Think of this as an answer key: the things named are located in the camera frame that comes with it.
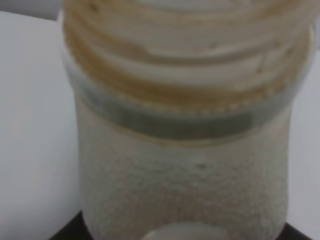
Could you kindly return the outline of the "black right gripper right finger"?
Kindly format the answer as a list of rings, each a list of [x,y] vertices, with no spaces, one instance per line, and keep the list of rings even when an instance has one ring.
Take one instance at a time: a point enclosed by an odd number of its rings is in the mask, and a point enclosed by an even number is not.
[[[312,240],[292,225],[286,223],[276,240]]]

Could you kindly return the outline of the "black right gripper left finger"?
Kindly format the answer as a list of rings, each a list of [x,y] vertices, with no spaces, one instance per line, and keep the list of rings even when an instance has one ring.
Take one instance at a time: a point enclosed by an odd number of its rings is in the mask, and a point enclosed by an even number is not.
[[[65,227],[53,235],[49,240],[93,240],[84,223],[80,211]]]

